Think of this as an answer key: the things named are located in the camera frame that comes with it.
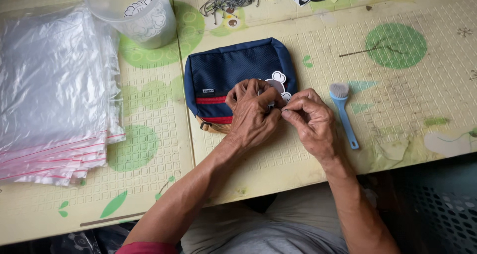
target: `blue brush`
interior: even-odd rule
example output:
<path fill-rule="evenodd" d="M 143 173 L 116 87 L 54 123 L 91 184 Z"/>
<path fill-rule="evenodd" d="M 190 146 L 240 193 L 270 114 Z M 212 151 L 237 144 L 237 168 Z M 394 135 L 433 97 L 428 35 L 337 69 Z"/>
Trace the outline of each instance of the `blue brush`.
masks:
<path fill-rule="evenodd" d="M 344 105 L 348 99 L 349 91 L 350 86 L 345 83 L 336 83 L 330 85 L 330 96 L 333 99 L 334 104 L 340 110 L 341 123 L 343 124 L 344 130 L 346 131 L 351 148 L 357 149 L 359 148 L 358 141 L 356 141 L 355 133 L 353 132 L 353 128 L 351 128 L 348 114 L 346 114 L 346 111 L 344 110 Z"/>

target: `forearm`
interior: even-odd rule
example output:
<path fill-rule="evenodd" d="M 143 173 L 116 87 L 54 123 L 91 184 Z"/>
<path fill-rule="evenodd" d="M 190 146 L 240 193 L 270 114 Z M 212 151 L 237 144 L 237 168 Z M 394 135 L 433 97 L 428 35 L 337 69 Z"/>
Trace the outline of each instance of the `forearm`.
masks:
<path fill-rule="evenodd" d="M 400 253 L 393 237 L 361 191 L 343 159 L 323 164 L 350 253 Z"/>
<path fill-rule="evenodd" d="M 231 170 L 242 150 L 227 137 L 192 171 L 173 184 L 147 211 L 124 242 L 176 244 L 210 196 L 218 180 Z"/>

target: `clear plastic cup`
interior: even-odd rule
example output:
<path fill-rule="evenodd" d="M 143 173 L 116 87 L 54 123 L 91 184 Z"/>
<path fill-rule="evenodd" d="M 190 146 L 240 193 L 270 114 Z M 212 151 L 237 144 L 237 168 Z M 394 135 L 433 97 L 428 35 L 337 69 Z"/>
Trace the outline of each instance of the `clear plastic cup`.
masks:
<path fill-rule="evenodd" d="M 91 13 L 108 22 L 119 32 L 145 49 L 168 44 L 176 34 L 176 17 L 169 0 L 149 0 L 147 5 L 139 0 L 84 0 Z M 131 4 L 136 3 L 133 15 L 124 17 Z"/>

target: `play mat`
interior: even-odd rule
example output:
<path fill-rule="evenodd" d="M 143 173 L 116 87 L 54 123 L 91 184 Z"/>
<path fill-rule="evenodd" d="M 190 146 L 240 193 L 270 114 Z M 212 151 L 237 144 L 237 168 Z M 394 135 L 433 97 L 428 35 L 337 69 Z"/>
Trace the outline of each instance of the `play mat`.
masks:
<path fill-rule="evenodd" d="M 0 12 L 78 1 L 0 0 Z M 186 107 L 185 59 L 240 42 L 280 40 L 299 89 L 313 87 L 334 110 L 329 84 L 349 83 L 360 149 L 343 143 L 359 173 L 477 151 L 476 0 L 260 0 L 235 9 L 237 18 L 218 15 L 217 25 L 199 13 L 207 0 L 171 1 L 173 43 L 143 50 L 122 37 L 127 140 L 108 148 L 109 166 L 77 188 L 0 186 L 0 245 L 139 219 L 223 138 L 200 130 Z M 207 205 L 326 180 L 285 121 L 239 162 Z"/>

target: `navy blue bag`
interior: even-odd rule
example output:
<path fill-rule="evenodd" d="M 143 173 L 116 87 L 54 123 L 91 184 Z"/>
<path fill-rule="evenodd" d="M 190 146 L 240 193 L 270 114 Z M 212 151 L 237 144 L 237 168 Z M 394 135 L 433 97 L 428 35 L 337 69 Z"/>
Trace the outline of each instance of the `navy blue bag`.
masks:
<path fill-rule="evenodd" d="M 187 106 L 208 132 L 228 133 L 232 110 L 227 93 L 245 79 L 268 80 L 289 100 L 297 92 L 287 48 L 274 38 L 189 55 L 184 74 Z"/>

